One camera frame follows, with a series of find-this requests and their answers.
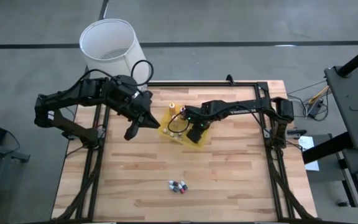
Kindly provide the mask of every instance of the gray floor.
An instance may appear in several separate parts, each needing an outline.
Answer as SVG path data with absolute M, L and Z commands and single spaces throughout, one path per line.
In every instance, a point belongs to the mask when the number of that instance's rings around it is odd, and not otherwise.
M 99 16 L 102 0 L 0 1 L 0 44 L 77 43 Z M 141 42 L 358 40 L 356 0 L 110 0 L 108 18 L 128 20 Z M 324 80 L 357 46 L 144 49 L 154 80 L 284 80 L 293 91 Z M 48 220 L 67 141 L 56 129 L 33 124 L 38 93 L 68 88 L 83 73 L 78 49 L 0 50 L 0 126 L 13 132 L 28 164 L 13 164 L 0 195 L 0 223 Z M 294 93 L 308 98 L 318 85 Z M 333 98 L 323 122 L 297 118 L 310 134 L 341 134 L 345 127 Z M 339 208 L 338 183 L 311 183 L 319 217 L 358 223 L 357 208 Z

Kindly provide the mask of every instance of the white plastic bin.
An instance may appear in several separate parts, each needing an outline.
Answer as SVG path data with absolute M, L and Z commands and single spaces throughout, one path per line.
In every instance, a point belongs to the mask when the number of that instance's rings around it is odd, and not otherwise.
M 81 34 L 80 48 L 89 69 L 98 68 L 111 75 L 131 75 L 134 64 L 145 60 L 134 29 L 121 19 L 104 19 L 88 26 Z M 145 82 L 149 72 L 147 63 L 139 63 L 134 79 Z

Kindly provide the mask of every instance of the white paper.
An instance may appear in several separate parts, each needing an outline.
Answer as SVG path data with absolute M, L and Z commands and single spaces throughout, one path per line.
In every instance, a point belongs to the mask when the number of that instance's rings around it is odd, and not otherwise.
M 314 147 L 313 137 L 301 136 L 299 138 L 299 145 L 303 147 L 303 152 Z M 306 170 L 319 171 L 318 161 L 310 162 L 305 165 Z

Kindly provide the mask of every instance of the wooden tabletop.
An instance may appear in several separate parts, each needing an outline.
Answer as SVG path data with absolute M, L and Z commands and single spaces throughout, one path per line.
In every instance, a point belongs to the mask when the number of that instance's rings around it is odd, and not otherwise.
M 286 98 L 282 81 L 267 82 L 272 98 Z M 154 93 L 152 114 L 157 119 L 171 102 L 200 106 L 209 100 L 255 99 L 251 87 L 149 90 Z M 93 116 L 94 107 L 79 106 L 75 122 L 91 127 Z M 213 123 L 201 150 L 171 142 L 156 129 L 141 128 L 134 139 L 126 141 L 124 133 L 129 125 L 111 110 L 94 221 L 277 221 L 262 132 L 252 115 L 230 116 Z M 80 146 L 79 141 L 72 141 L 68 152 Z M 85 158 L 86 149 L 81 149 L 66 159 L 52 217 L 62 214 L 78 193 Z M 315 216 L 301 152 L 287 146 L 284 161 L 292 192 Z M 168 180 L 184 180 L 189 189 L 185 194 L 174 193 L 168 189 Z M 287 214 L 281 191 L 280 198 Z

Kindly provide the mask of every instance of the wire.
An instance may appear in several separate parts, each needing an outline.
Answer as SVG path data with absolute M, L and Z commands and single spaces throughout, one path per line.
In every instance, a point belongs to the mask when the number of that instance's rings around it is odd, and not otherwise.
M 183 110 L 183 111 L 177 113 L 177 114 L 169 121 L 167 128 L 168 128 L 168 130 L 169 130 L 170 132 L 172 132 L 172 133 L 183 133 L 183 132 L 185 132 L 185 131 L 189 128 L 189 125 L 190 125 L 190 121 L 189 121 L 189 120 L 187 120 L 187 125 L 186 125 L 186 127 L 185 127 L 183 130 L 181 130 L 181 131 L 172 131 L 172 129 L 169 127 L 169 126 L 171 125 L 172 121 L 175 120 L 175 118 L 176 118 L 177 116 L 179 116 L 180 114 L 182 114 L 182 113 L 184 113 L 184 112 L 185 112 L 185 110 Z
M 328 116 L 328 113 L 329 113 L 329 110 L 328 110 L 328 91 L 329 91 L 329 88 L 327 89 L 327 92 L 326 92 L 326 102 L 327 102 L 327 105 L 324 105 L 327 109 L 326 109 L 326 111 L 327 111 L 327 113 L 324 115 L 324 117 L 323 118 L 321 118 L 321 119 L 318 119 L 318 118 L 313 118 L 315 121 L 324 121 L 326 118 L 327 118 L 327 116 Z
M 97 125 L 96 129 L 97 129 L 98 127 L 102 127 L 102 126 L 104 126 L 104 125 L 103 125 L 103 124 Z M 102 132 L 102 134 L 101 134 L 101 137 L 102 137 L 104 134 L 106 134 L 106 129 L 103 130 L 103 132 Z M 85 148 L 85 147 L 87 147 L 87 146 L 81 146 L 81 147 L 79 147 L 79 148 L 77 148 L 77 149 L 74 149 L 73 151 L 71 151 L 71 152 L 69 152 L 68 154 L 66 154 L 65 158 L 67 158 L 69 155 L 71 155 L 71 154 L 73 154 L 74 152 L 76 152 L 76 151 L 78 151 L 78 150 L 80 150 L 80 149 L 83 149 L 83 148 Z
M 86 146 L 81 146 L 81 147 L 79 147 L 78 149 L 74 149 L 73 151 L 71 151 L 71 152 L 69 152 L 68 154 L 66 154 L 66 156 L 65 156 L 65 158 L 67 158 L 69 155 L 71 155 L 71 154 L 73 154 L 74 152 L 76 152 L 76 151 L 78 151 L 78 150 L 80 150 L 80 149 L 83 149 L 83 148 L 85 148 Z
M 141 84 L 136 84 L 136 85 L 133 85 L 133 84 L 130 84 L 130 83 L 126 83 L 127 85 L 131 85 L 131 86 L 142 86 L 142 85 L 145 85 L 145 84 L 148 84 L 149 81 L 153 78 L 153 75 L 154 75 L 154 66 L 151 64 L 151 62 L 149 62 L 148 60 L 138 60 L 134 66 L 132 67 L 132 70 L 131 70 L 131 77 L 133 78 L 134 77 L 134 71 L 135 71 L 135 68 L 138 64 L 142 63 L 142 62 L 146 62 L 149 66 L 150 66 L 150 75 L 149 77 L 146 79 L 145 82 L 141 83 Z
M 310 86 L 306 86 L 306 87 L 304 87 L 304 88 L 300 88 L 299 90 L 295 90 L 295 91 L 289 92 L 288 94 L 295 93 L 295 92 L 298 92 L 298 91 L 301 91 L 301 90 L 310 88 L 310 87 L 315 86 L 315 85 L 319 85 L 320 83 L 323 83 L 323 82 L 326 82 L 326 80 L 323 80 L 323 81 L 321 81 L 321 82 L 315 83 L 315 84 L 310 85 Z
M 125 83 L 126 85 L 130 85 L 130 86 L 142 86 L 142 85 L 145 85 L 147 84 L 153 77 L 154 75 L 154 66 L 151 64 L 151 62 L 149 62 L 148 60 L 139 60 L 135 63 L 135 65 L 132 67 L 132 70 L 131 70 L 131 77 L 133 76 L 133 73 L 134 73 L 134 70 L 135 70 L 135 67 L 136 65 L 140 64 L 141 62 L 146 62 L 148 63 L 148 65 L 150 65 L 150 75 L 148 77 L 148 79 L 141 83 L 141 84 L 131 84 L 131 83 L 126 83 L 126 82 L 123 82 Z M 103 73 L 105 76 L 113 79 L 113 80 L 117 80 L 116 77 L 110 75 L 109 73 L 103 71 L 103 70 L 100 70 L 100 69 L 97 69 L 97 68 L 94 68 L 94 69 L 91 69 L 91 70 L 88 70 L 86 71 L 75 83 L 74 85 L 72 85 L 68 90 L 64 91 L 64 92 L 60 92 L 60 94 L 58 94 L 56 97 L 59 98 L 59 97 L 62 97 L 64 95 L 66 95 L 67 93 L 69 93 L 70 91 L 72 91 L 79 83 L 80 81 L 82 81 L 82 79 L 84 79 L 87 75 L 89 75 L 90 73 L 92 72 L 101 72 Z
M 324 87 L 319 93 L 317 93 L 314 97 L 312 97 L 310 100 L 309 100 L 309 104 L 313 104 L 315 103 L 318 99 L 320 99 L 321 95 L 326 92 L 328 93 L 328 86 Z
M 272 152 L 275 151 L 275 152 L 280 152 L 280 157 L 283 157 L 284 156 L 284 151 L 282 149 L 279 149 L 277 150 L 276 148 L 273 148 Z
M 72 110 L 68 109 L 67 106 L 65 108 L 73 115 L 73 118 L 74 118 L 75 117 L 74 112 Z
M 13 139 L 15 139 L 16 144 L 17 144 L 17 148 L 11 150 L 10 152 L 5 153 L 4 156 L 6 156 L 6 155 L 8 155 L 8 154 L 10 154 L 10 153 L 16 152 L 18 149 L 20 149 L 20 143 L 19 143 L 19 141 L 16 139 L 15 135 L 13 135 L 10 131 L 6 131 L 6 132 L 9 133 L 9 134 L 13 137 Z
M 241 106 L 241 107 L 245 108 L 246 110 L 248 110 L 248 111 L 251 113 L 251 115 L 255 118 L 256 122 L 258 122 L 259 126 L 260 126 L 263 130 L 265 130 L 266 132 L 270 133 L 266 128 L 263 127 L 262 123 L 261 123 L 261 122 L 258 120 L 258 118 L 255 116 L 254 112 L 252 112 L 250 109 L 248 109 L 248 107 L 246 107 L 246 106 L 244 106 L 244 105 L 238 105 L 238 106 Z M 285 142 L 287 142 L 287 143 L 289 143 L 289 144 L 291 144 L 291 145 L 297 147 L 297 148 L 300 149 L 301 151 L 303 150 L 303 147 L 300 146 L 300 145 L 298 145 L 298 144 L 294 144 L 294 143 L 292 143 L 292 142 L 290 142 L 290 141 L 287 141 L 286 139 L 282 139 L 282 138 L 278 138 L 278 137 L 275 137 L 275 138 L 278 139 L 278 140 L 281 140 L 281 141 L 283 141 L 283 142 L 285 141 Z
M 306 114 L 308 114 L 308 109 L 306 108 L 306 106 L 305 106 L 303 100 L 302 100 L 301 98 L 298 98 L 298 97 L 296 97 L 296 96 L 291 96 L 291 95 L 289 95 L 289 94 L 287 94 L 287 96 L 292 97 L 292 98 L 295 98 L 295 99 L 297 99 L 297 100 L 299 100 L 299 101 L 301 102 L 302 107 L 303 107 L 303 111 L 302 111 L 303 117 L 306 117 Z

